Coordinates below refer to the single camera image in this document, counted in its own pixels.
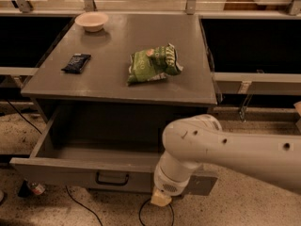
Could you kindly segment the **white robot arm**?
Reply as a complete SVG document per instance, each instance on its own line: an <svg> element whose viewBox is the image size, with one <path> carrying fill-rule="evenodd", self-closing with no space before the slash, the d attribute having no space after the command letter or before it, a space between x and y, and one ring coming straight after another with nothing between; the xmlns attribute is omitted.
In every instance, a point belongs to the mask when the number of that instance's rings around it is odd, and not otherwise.
<svg viewBox="0 0 301 226"><path fill-rule="evenodd" d="M165 151L155 168L150 199L154 205L167 206L181 195L203 163L295 193L301 190L300 136L229 133L204 114L171 122L162 141Z"/></svg>

